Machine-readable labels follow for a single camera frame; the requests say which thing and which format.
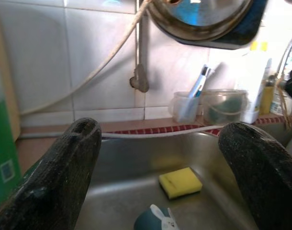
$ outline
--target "sink basin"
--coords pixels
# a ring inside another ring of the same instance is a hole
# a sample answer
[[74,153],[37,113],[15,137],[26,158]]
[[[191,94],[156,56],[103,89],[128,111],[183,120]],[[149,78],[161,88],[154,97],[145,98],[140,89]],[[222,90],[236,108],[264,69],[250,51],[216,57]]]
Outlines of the sink basin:
[[[283,145],[292,129],[259,126]],[[257,230],[217,137],[193,133],[168,138],[104,140],[76,230],[132,230],[151,204],[169,207],[180,230]],[[200,192],[168,200],[158,176],[191,167]]]

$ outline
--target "stainless steel sink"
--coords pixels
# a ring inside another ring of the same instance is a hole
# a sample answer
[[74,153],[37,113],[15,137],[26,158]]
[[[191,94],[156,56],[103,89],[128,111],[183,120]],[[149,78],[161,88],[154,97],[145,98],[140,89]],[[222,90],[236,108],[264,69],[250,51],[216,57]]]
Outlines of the stainless steel sink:
[[[283,145],[292,138],[283,124],[259,127]],[[184,167],[194,170],[203,188],[168,200],[158,176]],[[217,137],[205,133],[103,141],[76,230],[132,230],[151,204],[170,207],[180,230],[258,229]]]

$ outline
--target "yellow sponge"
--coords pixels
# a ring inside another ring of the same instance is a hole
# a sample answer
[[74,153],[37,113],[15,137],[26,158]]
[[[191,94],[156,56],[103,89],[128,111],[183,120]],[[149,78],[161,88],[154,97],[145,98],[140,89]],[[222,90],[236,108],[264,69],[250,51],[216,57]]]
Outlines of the yellow sponge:
[[169,199],[201,190],[202,183],[190,168],[180,169],[159,176],[160,184]]

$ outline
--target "red tile border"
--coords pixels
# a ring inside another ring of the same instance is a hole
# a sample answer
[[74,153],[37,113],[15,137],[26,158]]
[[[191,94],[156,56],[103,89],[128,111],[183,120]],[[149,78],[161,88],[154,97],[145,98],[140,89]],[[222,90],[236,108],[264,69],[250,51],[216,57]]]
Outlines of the red tile border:
[[[263,124],[271,124],[271,123],[284,123],[283,116],[276,117],[262,117],[258,118],[253,125],[263,125]],[[158,134],[158,133],[170,133],[170,132],[178,132],[183,130],[190,130],[194,128],[200,128],[204,126],[199,125],[179,125],[179,126],[167,126],[167,127],[157,127],[157,128],[145,128],[145,129],[134,129],[134,130],[126,130],[126,131],[115,131],[112,133],[117,134]],[[206,130],[206,133],[212,134],[214,136],[219,136],[220,129],[212,129]]]

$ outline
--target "tile wall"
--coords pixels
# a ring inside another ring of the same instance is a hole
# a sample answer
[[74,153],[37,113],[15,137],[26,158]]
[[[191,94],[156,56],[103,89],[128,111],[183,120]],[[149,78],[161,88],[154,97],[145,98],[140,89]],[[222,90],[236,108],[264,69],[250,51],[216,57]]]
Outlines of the tile wall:
[[[134,12],[134,0],[0,0],[0,22],[20,110],[57,99],[83,81],[121,39]],[[63,125],[85,116],[100,122],[169,117],[173,93],[189,90],[204,63],[223,61],[220,74],[207,88],[233,88],[239,73],[235,63],[248,47],[228,51],[185,46],[164,35],[147,16],[144,22],[143,64],[149,92],[129,85],[135,68],[132,34],[97,79],[72,97],[24,116],[22,126]],[[270,0],[256,39],[268,41],[273,70],[291,37],[292,6]]]

